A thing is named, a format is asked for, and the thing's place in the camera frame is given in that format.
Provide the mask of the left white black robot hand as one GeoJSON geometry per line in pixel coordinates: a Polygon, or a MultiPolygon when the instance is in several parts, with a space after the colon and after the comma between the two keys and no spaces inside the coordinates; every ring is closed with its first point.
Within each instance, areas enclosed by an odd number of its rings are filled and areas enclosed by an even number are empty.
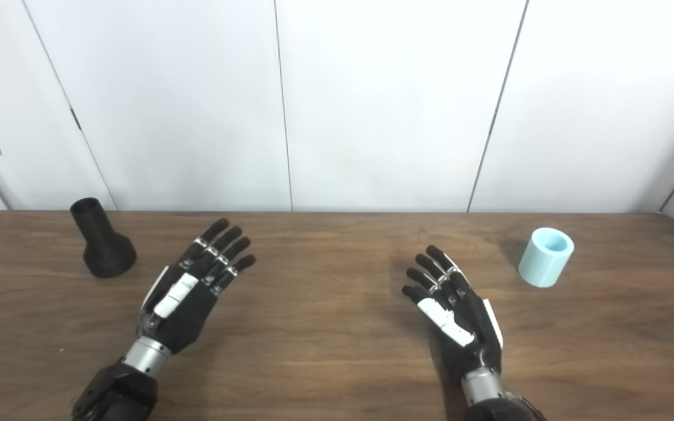
{"type": "Polygon", "coordinates": [[[159,275],[141,306],[137,336],[172,354],[197,341],[219,297],[254,255],[241,256],[251,240],[227,218],[211,224],[159,275]]]}

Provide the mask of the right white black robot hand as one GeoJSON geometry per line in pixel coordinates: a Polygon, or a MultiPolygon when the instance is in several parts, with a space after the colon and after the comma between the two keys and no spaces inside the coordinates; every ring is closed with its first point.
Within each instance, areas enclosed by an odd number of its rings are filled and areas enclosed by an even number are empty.
{"type": "Polygon", "coordinates": [[[490,302],[440,248],[429,245],[415,263],[406,271],[415,283],[402,294],[431,322],[449,378],[459,384],[476,370],[500,375],[503,336],[490,302]]]}

